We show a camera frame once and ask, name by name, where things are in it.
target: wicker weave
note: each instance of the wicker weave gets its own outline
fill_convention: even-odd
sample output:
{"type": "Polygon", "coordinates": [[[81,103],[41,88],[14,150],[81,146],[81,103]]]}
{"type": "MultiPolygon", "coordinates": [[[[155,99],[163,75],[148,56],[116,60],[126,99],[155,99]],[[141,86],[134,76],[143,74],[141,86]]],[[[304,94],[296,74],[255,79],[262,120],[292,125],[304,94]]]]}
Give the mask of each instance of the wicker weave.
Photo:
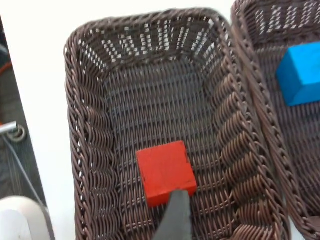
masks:
{"type": "Polygon", "coordinates": [[[306,239],[319,240],[320,102],[286,106],[276,69],[289,46],[320,40],[320,1],[240,0],[232,21],[289,214],[306,239]]]}
{"type": "Polygon", "coordinates": [[[226,21],[210,9],[107,18],[65,47],[77,240],[149,240],[136,150],[183,140],[194,239],[289,239],[288,217],[226,21]]]}

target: red block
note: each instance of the red block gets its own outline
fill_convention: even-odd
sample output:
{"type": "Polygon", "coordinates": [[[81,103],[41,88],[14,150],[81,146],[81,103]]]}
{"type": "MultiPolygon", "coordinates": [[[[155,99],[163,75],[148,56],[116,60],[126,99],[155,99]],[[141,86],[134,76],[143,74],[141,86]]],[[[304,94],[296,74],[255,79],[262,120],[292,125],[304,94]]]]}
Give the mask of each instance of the red block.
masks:
{"type": "Polygon", "coordinates": [[[197,182],[183,141],[139,150],[136,157],[149,207],[167,203],[174,190],[195,193],[197,182]]]}

